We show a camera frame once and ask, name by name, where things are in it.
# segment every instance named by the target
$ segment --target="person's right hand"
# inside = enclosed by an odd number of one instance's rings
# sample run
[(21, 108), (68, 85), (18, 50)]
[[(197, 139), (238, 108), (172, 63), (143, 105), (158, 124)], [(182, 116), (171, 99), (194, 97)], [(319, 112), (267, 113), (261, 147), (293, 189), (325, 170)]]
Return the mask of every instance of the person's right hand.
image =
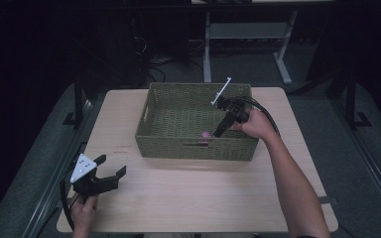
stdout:
[(278, 135), (274, 130), (268, 117), (257, 109), (251, 109), (247, 112), (249, 114), (249, 120), (245, 123), (234, 123), (230, 130), (239, 130), (247, 135), (266, 140), (271, 136)]
[(90, 196), (86, 202), (82, 196), (77, 195), (76, 202), (70, 208), (70, 215), (73, 220), (73, 237), (88, 237), (94, 221), (95, 210), (98, 205), (98, 195)]

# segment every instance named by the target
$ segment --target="wicker basket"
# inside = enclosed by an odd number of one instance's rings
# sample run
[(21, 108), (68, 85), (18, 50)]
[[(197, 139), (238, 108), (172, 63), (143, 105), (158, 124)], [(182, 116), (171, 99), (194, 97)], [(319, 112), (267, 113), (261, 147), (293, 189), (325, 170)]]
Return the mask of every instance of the wicker basket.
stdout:
[[(217, 83), (152, 83), (135, 134), (142, 157), (251, 161), (258, 140), (239, 131), (211, 135), (225, 116), (212, 106)], [(227, 85), (224, 97), (250, 96), (248, 84)]]

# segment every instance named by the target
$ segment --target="table top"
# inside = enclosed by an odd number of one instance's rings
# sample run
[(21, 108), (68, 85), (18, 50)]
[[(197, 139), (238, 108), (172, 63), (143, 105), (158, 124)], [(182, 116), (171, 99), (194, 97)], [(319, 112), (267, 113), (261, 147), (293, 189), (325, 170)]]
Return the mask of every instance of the table top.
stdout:
[[(251, 162), (142, 158), (135, 131), (147, 89), (107, 93), (85, 154), (107, 155), (97, 177), (127, 166), (119, 188), (99, 196), (94, 232), (286, 232), (274, 174), (260, 141)], [(290, 153), (319, 197), (326, 196), (306, 142), (281, 88), (252, 88), (271, 113)], [(323, 204), (330, 231), (337, 221)], [(60, 232), (71, 232), (63, 214)]]

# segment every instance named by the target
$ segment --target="white stick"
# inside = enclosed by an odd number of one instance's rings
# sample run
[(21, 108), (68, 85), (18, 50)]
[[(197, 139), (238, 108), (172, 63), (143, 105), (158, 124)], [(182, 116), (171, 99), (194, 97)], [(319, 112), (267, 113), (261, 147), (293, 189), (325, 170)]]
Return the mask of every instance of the white stick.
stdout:
[(231, 80), (231, 77), (227, 77), (227, 82), (224, 84), (221, 90), (215, 94), (215, 99), (211, 101), (212, 105), (214, 105), (216, 100), (218, 100), (218, 97), (221, 95), (222, 91), (224, 91), (225, 87), (227, 86), (228, 82), (230, 82), (230, 80)]

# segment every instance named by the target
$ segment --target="gray floor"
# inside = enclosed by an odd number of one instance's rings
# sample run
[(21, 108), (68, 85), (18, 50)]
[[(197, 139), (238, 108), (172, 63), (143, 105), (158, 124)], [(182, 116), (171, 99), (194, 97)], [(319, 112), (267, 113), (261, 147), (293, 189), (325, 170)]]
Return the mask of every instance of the gray floor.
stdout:
[[(292, 85), (284, 85), (271, 55), (273, 47), (257, 54), (235, 55), (212, 59), (212, 78), (223, 82), (231, 76), (234, 82), (252, 86), (279, 86), (291, 91), (305, 83), (315, 46), (290, 46), (285, 57)], [(194, 58), (201, 65), (202, 58)], [(169, 63), (158, 67), (166, 74), (166, 82), (203, 82), (202, 71), (195, 64)], [(154, 72), (157, 79), (161, 75)], [(324, 83), (303, 96), (289, 100), (314, 159), (317, 171), (340, 228), (332, 237), (381, 237), (381, 195), (366, 169), (352, 133), (338, 110), (343, 98), (330, 101), (324, 96)], [(61, 167), (72, 159), (77, 148), (86, 142), (104, 99), (104, 94), (91, 102), (81, 127), (63, 125), (67, 113), (73, 111), (73, 90), (68, 88), (50, 115), (36, 143), (19, 170), (0, 205), (0, 237), (35, 236), (59, 205), (58, 184)], [(381, 169), (381, 114), (370, 95), (357, 90), (357, 111), (362, 111), (373, 127), (360, 128), (358, 135)], [(61, 234), (56, 223), (61, 209), (51, 217), (41, 237), (70, 237)], [(32, 217), (40, 217), (38, 222)], [(132, 237), (134, 234), (92, 234), (91, 237)], [(287, 234), (262, 234), (262, 237), (287, 237)]]

